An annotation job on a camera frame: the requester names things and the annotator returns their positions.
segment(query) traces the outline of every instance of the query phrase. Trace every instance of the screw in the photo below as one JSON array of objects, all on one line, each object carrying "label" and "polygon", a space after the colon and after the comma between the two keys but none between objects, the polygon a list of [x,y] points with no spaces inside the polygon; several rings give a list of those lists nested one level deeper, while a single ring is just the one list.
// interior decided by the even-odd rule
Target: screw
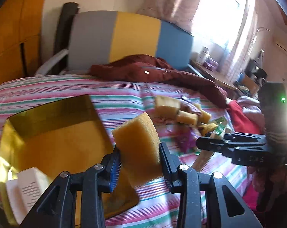
[{"label": "screw", "polygon": [[213,172],[213,176],[217,179],[221,179],[223,177],[223,175],[219,171]]},{"label": "screw", "polygon": [[186,164],[181,164],[181,165],[179,166],[179,168],[180,168],[181,170],[187,170],[187,169],[189,169],[189,166],[186,165]]},{"label": "screw", "polygon": [[68,176],[68,171],[62,171],[62,172],[60,173],[60,176],[61,176],[62,178],[67,177],[67,176]]},{"label": "screw", "polygon": [[95,168],[95,170],[101,170],[101,169],[103,169],[103,165],[102,164],[95,164],[94,168]]}]

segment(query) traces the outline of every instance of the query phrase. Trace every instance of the metallic tray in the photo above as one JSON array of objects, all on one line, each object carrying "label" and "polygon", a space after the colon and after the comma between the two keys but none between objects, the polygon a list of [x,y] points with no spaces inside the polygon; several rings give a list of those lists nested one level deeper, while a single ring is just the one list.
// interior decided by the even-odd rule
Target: metallic tray
[{"label": "metallic tray", "polygon": [[[88,95],[51,102],[9,117],[0,141],[0,194],[11,225],[17,225],[5,183],[16,173],[37,167],[50,182],[67,170],[85,171],[100,163],[113,146]],[[114,192],[103,196],[104,216],[113,217],[139,202],[124,170]],[[75,225],[80,224],[81,192],[77,195]]]}]

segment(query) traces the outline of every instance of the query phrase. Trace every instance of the wooden desk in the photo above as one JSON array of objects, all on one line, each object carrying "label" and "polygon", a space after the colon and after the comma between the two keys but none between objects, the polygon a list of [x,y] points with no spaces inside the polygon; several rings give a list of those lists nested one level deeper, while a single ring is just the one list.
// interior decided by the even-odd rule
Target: wooden desk
[{"label": "wooden desk", "polygon": [[211,71],[207,68],[205,68],[204,66],[200,66],[197,63],[191,61],[190,64],[192,65],[192,67],[194,67],[196,70],[198,70],[199,72],[201,72],[201,74],[206,77],[209,80],[212,80],[215,82],[215,84],[217,84],[220,87],[226,87],[229,88],[233,91],[237,90],[237,88],[234,86],[234,84],[230,81],[228,81],[226,79],[226,77],[224,75],[222,75],[221,73],[217,72],[217,71]]}]

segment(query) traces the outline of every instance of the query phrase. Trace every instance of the bed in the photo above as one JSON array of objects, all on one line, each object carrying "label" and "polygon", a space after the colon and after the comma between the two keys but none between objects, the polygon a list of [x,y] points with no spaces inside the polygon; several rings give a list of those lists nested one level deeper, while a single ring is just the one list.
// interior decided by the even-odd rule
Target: bed
[{"label": "bed", "polygon": [[[171,153],[179,156],[185,164],[192,165],[195,152],[183,154],[174,142],[176,124],[169,119],[160,118],[154,113],[155,95],[171,97],[187,96],[200,103],[202,108],[212,114],[212,119],[224,116],[231,127],[231,119],[224,109],[217,108],[203,95],[190,89],[161,83],[130,83],[122,81],[107,82],[86,75],[57,75],[24,78],[0,85],[0,138],[5,120],[18,112],[59,99],[89,94],[98,115],[113,143],[111,130],[124,121],[146,111]],[[204,173],[222,172],[237,191],[243,195],[250,183],[246,167],[231,164],[231,159],[215,153]],[[136,189],[140,202],[134,208],[110,218],[107,226],[115,227],[172,227],[176,223],[179,194],[171,194],[164,180],[158,179]],[[203,218],[206,217],[203,205]]]}]

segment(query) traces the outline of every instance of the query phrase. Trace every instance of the red cloth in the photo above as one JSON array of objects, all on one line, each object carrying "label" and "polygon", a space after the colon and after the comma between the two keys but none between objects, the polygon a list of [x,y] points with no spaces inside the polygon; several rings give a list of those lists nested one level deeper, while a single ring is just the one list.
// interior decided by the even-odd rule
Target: red cloth
[{"label": "red cloth", "polygon": [[[262,134],[259,126],[250,121],[244,114],[242,107],[239,106],[236,100],[231,101],[228,104],[227,111],[229,112],[234,130],[240,133],[249,133],[249,134]],[[260,214],[256,210],[258,193],[253,189],[252,184],[248,186],[246,192],[243,196],[243,200],[247,203],[247,205],[251,208],[251,210],[255,213],[255,215],[259,218]]]},{"label": "red cloth", "polygon": [[262,134],[259,126],[250,121],[243,113],[242,107],[239,106],[236,100],[228,104],[227,111],[231,117],[231,121],[236,132],[248,134]]},{"label": "red cloth", "polygon": [[213,81],[178,71],[162,58],[130,55],[107,65],[92,65],[88,74],[107,81],[161,82],[185,87],[199,91],[219,108],[227,107],[227,93]]}]

